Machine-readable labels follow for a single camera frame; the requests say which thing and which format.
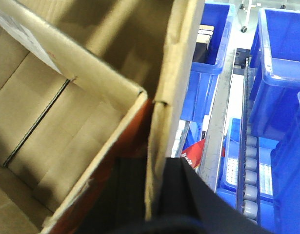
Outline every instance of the floor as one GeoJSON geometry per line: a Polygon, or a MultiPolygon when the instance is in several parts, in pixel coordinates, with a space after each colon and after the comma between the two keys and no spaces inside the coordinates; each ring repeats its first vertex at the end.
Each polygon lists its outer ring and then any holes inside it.
{"type": "MultiPolygon", "coordinates": [[[[283,5],[284,0],[253,0],[252,8],[250,12],[250,18],[248,23],[248,29],[246,33],[242,33],[240,30],[244,26],[248,0],[245,0],[243,10],[239,9],[241,0],[214,0],[216,2],[224,2],[234,4],[236,6],[236,17],[233,22],[233,31],[231,34],[231,41],[235,42],[236,47],[250,49],[254,38],[256,25],[258,21],[258,11],[262,7],[277,8],[280,9],[283,5]]],[[[287,0],[287,10],[300,10],[300,0],[287,0]]]]}

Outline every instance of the cardboard box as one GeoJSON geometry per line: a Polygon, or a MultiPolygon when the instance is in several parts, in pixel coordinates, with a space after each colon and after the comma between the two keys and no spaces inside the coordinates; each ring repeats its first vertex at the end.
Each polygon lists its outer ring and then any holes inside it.
{"type": "Polygon", "coordinates": [[[209,43],[214,33],[214,26],[203,25],[199,27],[197,43],[193,54],[193,62],[205,63],[207,59],[207,51],[209,43]]]}
{"type": "MultiPolygon", "coordinates": [[[[7,169],[54,212],[41,233],[72,232],[103,189],[112,157],[138,151],[140,135],[148,137],[148,96],[154,102],[145,201],[150,217],[177,130],[203,1],[20,2],[0,1],[0,25],[32,52],[0,91],[0,123],[13,116],[2,124],[8,134],[0,134],[1,145],[8,142],[8,147],[0,164],[65,78],[72,81],[7,169]],[[5,98],[8,87],[19,100],[5,98]],[[23,109],[16,108],[18,102],[23,109]]],[[[140,150],[147,147],[140,145],[140,150]]]]}

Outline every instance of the cardboard flap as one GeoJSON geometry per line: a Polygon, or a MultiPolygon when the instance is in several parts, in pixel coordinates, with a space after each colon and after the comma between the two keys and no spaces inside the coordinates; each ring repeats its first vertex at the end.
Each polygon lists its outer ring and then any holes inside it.
{"type": "Polygon", "coordinates": [[[176,0],[169,20],[158,91],[149,138],[146,177],[146,218],[160,195],[165,157],[171,156],[189,80],[203,0],[176,0]]]}
{"type": "Polygon", "coordinates": [[[111,104],[116,108],[127,109],[134,103],[136,96],[143,91],[134,82],[122,77],[106,63],[98,60],[75,41],[17,1],[0,1],[0,12],[9,16],[8,21],[15,23],[16,27],[12,28],[20,28],[20,31],[25,31],[29,35],[30,43],[33,41],[33,45],[30,46],[38,47],[36,46],[37,41],[48,57],[40,48],[37,49],[37,52],[35,51],[35,54],[39,53],[37,56],[43,54],[43,58],[45,58],[43,61],[46,60],[48,65],[50,62],[54,63],[66,78],[93,96],[105,101],[112,100],[111,104]]]}

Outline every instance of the white label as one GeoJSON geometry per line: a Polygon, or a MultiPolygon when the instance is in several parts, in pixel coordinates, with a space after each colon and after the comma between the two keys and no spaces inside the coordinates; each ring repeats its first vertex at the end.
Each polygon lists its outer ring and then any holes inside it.
{"type": "Polygon", "coordinates": [[[14,18],[0,11],[0,26],[7,31],[15,40],[20,42],[40,60],[61,74],[46,51],[36,40],[34,35],[26,27],[18,23],[14,18]]]}

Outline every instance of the wheel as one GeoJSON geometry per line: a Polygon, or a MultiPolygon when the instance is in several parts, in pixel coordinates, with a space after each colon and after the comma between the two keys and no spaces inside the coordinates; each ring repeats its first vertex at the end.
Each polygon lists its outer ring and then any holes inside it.
{"type": "Polygon", "coordinates": [[[246,31],[247,31],[247,27],[246,27],[246,26],[243,26],[243,27],[241,28],[241,32],[245,33],[246,31]]]}
{"type": "Polygon", "coordinates": [[[257,203],[249,200],[243,202],[243,215],[248,218],[255,219],[257,217],[258,205],[257,203]]]}
{"type": "Polygon", "coordinates": [[[245,159],[245,169],[250,171],[255,171],[257,167],[257,160],[251,157],[246,157],[245,159]]]}
{"type": "Polygon", "coordinates": [[[257,138],[255,136],[248,135],[246,140],[246,146],[256,147],[257,138]]]}
{"type": "Polygon", "coordinates": [[[244,177],[245,177],[245,180],[244,180],[245,184],[249,184],[249,185],[253,185],[253,186],[256,185],[256,181],[257,181],[257,173],[256,172],[253,172],[250,170],[245,170],[244,177]]]}
{"type": "Polygon", "coordinates": [[[255,187],[253,185],[245,184],[243,192],[244,192],[243,198],[245,200],[256,201],[257,194],[258,194],[257,187],[255,187]]]}
{"type": "Polygon", "coordinates": [[[251,158],[256,158],[257,149],[255,147],[252,147],[252,146],[247,146],[245,156],[246,157],[251,157],[251,158]]]}

